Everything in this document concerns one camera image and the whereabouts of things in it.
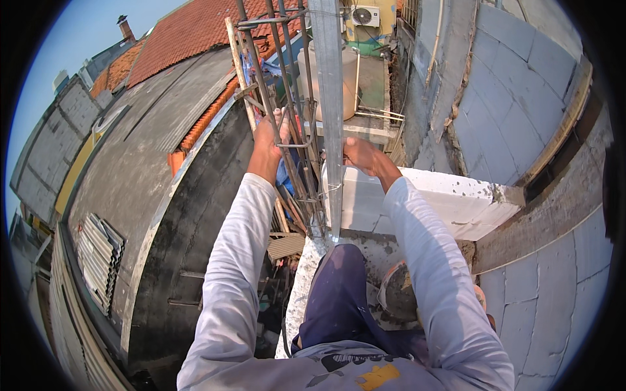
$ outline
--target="long sleeve shirt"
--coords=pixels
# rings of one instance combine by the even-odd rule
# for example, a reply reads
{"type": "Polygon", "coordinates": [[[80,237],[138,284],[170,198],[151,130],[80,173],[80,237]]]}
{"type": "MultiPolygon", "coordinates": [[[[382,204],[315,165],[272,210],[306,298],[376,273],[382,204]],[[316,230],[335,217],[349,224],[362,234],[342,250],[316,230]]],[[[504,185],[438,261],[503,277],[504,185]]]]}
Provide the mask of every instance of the long sleeve shirt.
{"type": "Polygon", "coordinates": [[[403,177],[390,187],[384,208],[406,257],[430,365],[348,340],[284,360],[254,358],[257,282],[274,197],[270,183],[245,174],[210,255],[203,308],[178,374],[179,390],[513,389],[513,366],[476,299],[454,238],[403,177]],[[324,365],[330,355],[341,355],[341,367],[324,365]]]}

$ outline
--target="red tile roof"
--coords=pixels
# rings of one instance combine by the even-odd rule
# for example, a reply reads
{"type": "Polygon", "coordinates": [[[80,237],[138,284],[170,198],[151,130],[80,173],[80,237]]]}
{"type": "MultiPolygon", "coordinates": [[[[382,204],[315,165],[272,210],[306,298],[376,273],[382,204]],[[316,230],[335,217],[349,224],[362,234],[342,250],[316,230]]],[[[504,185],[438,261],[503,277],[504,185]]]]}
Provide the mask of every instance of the red tile roof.
{"type": "MultiPolygon", "coordinates": [[[[265,0],[244,0],[248,18],[266,11],[265,0]]],[[[278,3],[274,0],[275,9],[278,3]]],[[[286,8],[296,8],[297,0],[285,0],[286,8]]],[[[157,22],[128,79],[130,88],[163,69],[209,49],[228,44],[224,19],[239,20],[235,0],[192,0],[157,22]]],[[[289,24],[290,31],[300,28],[299,19],[289,24]]],[[[282,40],[282,29],[279,28],[282,40]]],[[[269,24],[252,30],[253,37],[271,36],[269,24]]]]}
{"type": "Polygon", "coordinates": [[[113,62],[98,75],[93,82],[93,87],[90,91],[91,96],[95,98],[105,89],[113,91],[113,89],[128,76],[145,41],[145,38],[137,41],[132,48],[113,60],[113,62]]]}

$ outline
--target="white sleeve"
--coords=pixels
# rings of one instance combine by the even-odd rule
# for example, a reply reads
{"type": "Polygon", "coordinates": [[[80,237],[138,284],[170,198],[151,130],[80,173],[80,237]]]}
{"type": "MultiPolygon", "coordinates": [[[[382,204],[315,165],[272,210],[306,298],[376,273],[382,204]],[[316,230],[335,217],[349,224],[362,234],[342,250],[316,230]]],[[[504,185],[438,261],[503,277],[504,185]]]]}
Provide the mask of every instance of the white sleeve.
{"type": "Polygon", "coordinates": [[[273,186],[265,179],[244,175],[208,261],[203,308],[195,339],[178,373],[179,390],[254,355],[257,284],[275,197],[273,186]]]}
{"type": "Polygon", "coordinates": [[[405,177],[389,188],[384,208],[405,257],[426,332],[431,373],[512,390],[513,365],[474,293],[468,267],[437,213],[405,177]]]}

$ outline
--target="sky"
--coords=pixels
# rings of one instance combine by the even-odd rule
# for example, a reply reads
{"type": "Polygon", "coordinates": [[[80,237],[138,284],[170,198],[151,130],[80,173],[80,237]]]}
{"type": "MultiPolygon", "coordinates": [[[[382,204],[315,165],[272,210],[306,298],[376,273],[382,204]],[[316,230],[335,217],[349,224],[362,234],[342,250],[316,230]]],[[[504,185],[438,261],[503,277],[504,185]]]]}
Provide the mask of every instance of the sky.
{"type": "Polygon", "coordinates": [[[19,200],[9,187],[11,175],[28,136],[54,100],[52,82],[62,69],[74,75],[85,59],[122,39],[116,24],[121,14],[137,39],[185,0],[73,0],[61,13],[26,77],[13,118],[4,183],[7,227],[19,200]]]}

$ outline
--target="chimney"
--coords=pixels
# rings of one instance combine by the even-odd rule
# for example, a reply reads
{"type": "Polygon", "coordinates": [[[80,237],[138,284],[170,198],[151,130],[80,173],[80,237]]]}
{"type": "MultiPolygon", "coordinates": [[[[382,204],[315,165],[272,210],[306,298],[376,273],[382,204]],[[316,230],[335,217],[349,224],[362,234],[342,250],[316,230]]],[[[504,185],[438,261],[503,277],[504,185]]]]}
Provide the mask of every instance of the chimney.
{"type": "Polygon", "coordinates": [[[135,43],[136,39],[133,35],[133,31],[130,29],[128,25],[128,21],[126,20],[127,15],[120,15],[118,18],[118,25],[121,30],[121,36],[124,38],[124,42],[126,43],[135,43]]]}

